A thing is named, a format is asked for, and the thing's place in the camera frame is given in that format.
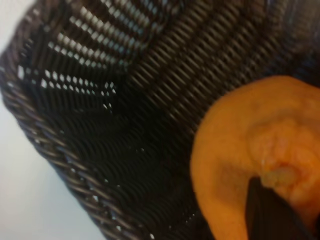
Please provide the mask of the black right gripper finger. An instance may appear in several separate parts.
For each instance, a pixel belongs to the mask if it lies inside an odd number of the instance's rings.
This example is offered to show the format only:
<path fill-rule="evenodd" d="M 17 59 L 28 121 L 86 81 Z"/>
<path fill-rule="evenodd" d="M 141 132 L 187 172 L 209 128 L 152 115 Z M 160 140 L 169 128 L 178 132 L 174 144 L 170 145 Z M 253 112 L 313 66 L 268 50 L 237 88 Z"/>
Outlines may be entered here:
<path fill-rule="evenodd" d="M 249 240 L 315 240 L 294 209 L 260 178 L 249 181 L 245 205 Z"/>

